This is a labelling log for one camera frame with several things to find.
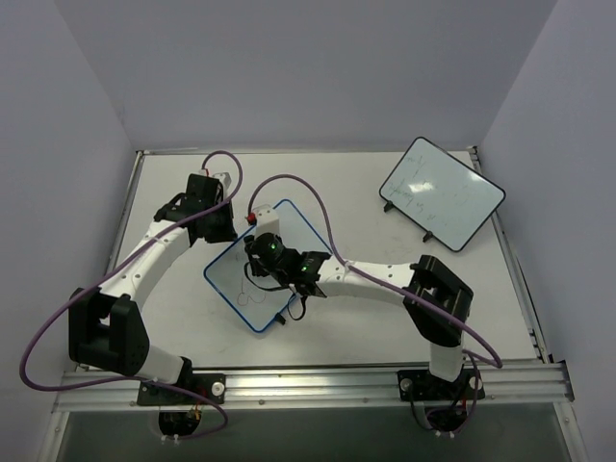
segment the drawing on whiteboard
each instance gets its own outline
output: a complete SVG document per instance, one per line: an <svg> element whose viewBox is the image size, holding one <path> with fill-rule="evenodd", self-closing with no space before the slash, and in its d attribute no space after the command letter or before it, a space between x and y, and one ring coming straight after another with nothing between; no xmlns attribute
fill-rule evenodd
<svg viewBox="0 0 616 462"><path fill-rule="evenodd" d="M268 297L267 293L265 291L262 291L261 289L257 289L252 284L249 284L247 281L245 281L245 277L243 276L241 284L242 286L240 287L240 293L236 298L236 301L238 302L239 306L246 306L248 303L250 303L250 301L257 305L260 305L261 303L266 301L266 298ZM259 296L256 296L256 298L252 297L253 295L257 295L258 293L261 293L263 295L263 299L259 299Z"/></svg>
<svg viewBox="0 0 616 462"><path fill-rule="evenodd" d="M406 206L408 207L409 205L411 205L413 203L413 200L415 199L415 195L408 191L408 189L403 188L402 185L404 184L404 179L400 180L400 184L397 186L394 186L394 184L390 181L387 186L389 187L389 197L403 197L405 199L407 199L406 202Z"/></svg>
<svg viewBox="0 0 616 462"><path fill-rule="evenodd" d="M247 260L244 257L245 257L245 254L241 251L238 251L235 254L235 261L241 262L243 260ZM263 303L264 301L266 301L267 297L268 297L268 294L265 291L262 291L261 289L256 288L255 286L250 284L248 281L246 281L245 276L242 276L242 280L240 282L240 293L236 297L236 301L238 302L239 306L246 306L248 303L250 303L250 301L259 305Z"/></svg>

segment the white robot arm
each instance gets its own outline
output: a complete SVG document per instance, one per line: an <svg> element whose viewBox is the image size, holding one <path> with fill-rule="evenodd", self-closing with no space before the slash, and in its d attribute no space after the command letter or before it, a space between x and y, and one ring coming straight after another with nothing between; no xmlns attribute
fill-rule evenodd
<svg viewBox="0 0 616 462"><path fill-rule="evenodd" d="M80 364L127 376L190 389L190 359L173 355L149 342L141 308L173 262L197 239L208 243L234 242L231 204L206 217L188 222L158 238L161 231L184 218L219 204L230 185L228 173L207 176L205 170L189 177L186 192L177 194L154 217L136 248L155 240L132 265L84 296L69 308L69 356ZM405 308L430 342L430 372L454 381L462 369L462 332L416 302L349 271L326 252L286 248L278 217L272 208L257 211L256 232L245 240L252 274L272 275L281 286L302 296L358 296ZM350 262L379 279L442 307L461 321L468 317L473 292L434 257L419 263L378 265Z"/></svg>
<svg viewBox="0 0 616 462"><path fill-rule="evenodd" d="M281 286L302 297L346 295L404 308L430 343L430 373L449 382L458 377L463 363L460 329L426 311L418 303L348 269L348 266L353 266L405 289L464 322L469 315L473 291L443 263L424 255L413 264L347 262L343 265L327 252L300 253L285 247L280 237L278 216L270 207L256 209L252 221L256 222L255 234L245 238L244 242L253 276L271 275Z"/></svg>
<svg viewBox="0 0 616 462"><path fill-rule="evenodd" d="M133 251L150 240L156 242L98 291L69 308L69 356L73 361L123 375L188 385L191 361L150 344L141 308L167 269L197 239L208 243L237 239L231 204L157 238L175 222L219 204L230 183L228 173L210 177L201 170L190 175L186 192L177 194L157 212Z"/></svg>

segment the white wall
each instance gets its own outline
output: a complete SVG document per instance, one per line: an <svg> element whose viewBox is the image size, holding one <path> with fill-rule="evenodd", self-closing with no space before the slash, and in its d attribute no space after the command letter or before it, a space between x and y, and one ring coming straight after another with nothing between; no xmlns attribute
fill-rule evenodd
<svg viewBox="0 0 616 462"><path fill-rule="evenodd" d="M56 0L137 148L479 143L554 0Z"/></svg>
<svg viewBox="0 0 616 462"><path fill-rule="evenodd" d="M615 17L560 0L481 149L594 461L616 456Z"/></svg>
<svg viewBox="0 0 616 462"><path fill-rule="evenodd" d="M52 1L0 2L0 446L34 460L52 394L17 368L36 329L102 274L134 151ZM66 318L35 351L31 376L58 383Z"/></svg>

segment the table surface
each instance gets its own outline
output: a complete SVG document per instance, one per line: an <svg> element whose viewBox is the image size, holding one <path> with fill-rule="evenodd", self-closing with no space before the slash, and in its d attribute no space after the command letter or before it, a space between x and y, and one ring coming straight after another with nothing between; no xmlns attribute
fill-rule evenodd
<svg viewBox="0 0 616 462"><path fill-rule="evenodd" d="M401 155L241 154L244 184L233 201L236 231L242 234L247 228L248 199L261 181L281 172L301 176L321 194L343 256L386 264L415 262L422 254L436 256L475 292L468 325L503 359L536 358L491 220L461 252L453 253L436 241L423 243L424 231L400 212L383 213L378 189ZM471 165L468 153L453 155ZM142 238L156 211L185 189L188 175L200 169L203 157L145 156L120 259ZM238 178L235 165L222 156L212 159L208 168L229 171L234 181ZM326 236L316 200L298 183L279 180L267 185L255 205L273 205L283 198L291 199ZM204 268L227 246L198 242L167 271L142 308L152 345L189 357L196 367L204 368L428 361L428 342L405 310L365 299L311 297L302 321L275 323L262 334L252 332L203 277ZM468 336L465 345L484 353Z"/></svg>

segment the blue-bordered whiteboard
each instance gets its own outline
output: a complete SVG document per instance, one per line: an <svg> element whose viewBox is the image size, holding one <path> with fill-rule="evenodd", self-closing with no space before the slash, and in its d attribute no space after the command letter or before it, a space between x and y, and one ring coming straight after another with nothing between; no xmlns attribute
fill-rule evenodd
<svg viewBox="0 0 616 462"><path fill-rule="evenodd" d="M286 247L296 248L299 252L305 250L330 252L325 241L292 201L281 200L273 208L278 213L280 236ZM244 265L248 257L244 251L244 237L253 233L254 226L248 228L234 243L225 248L205 268L203 275L252 330L263 332L274 322L276 315L284 311L288 305L293 310L295 296L290 290L262 291L246 280ZM253 280L262 287L278 286L270 276L254 277Z"/></svg>
<svg viewBox="0 0 616 462"><path fill-rule="evenodd" d="M417 138L380 196L457 252L504 201L505 193L425 138Z"/></svg>

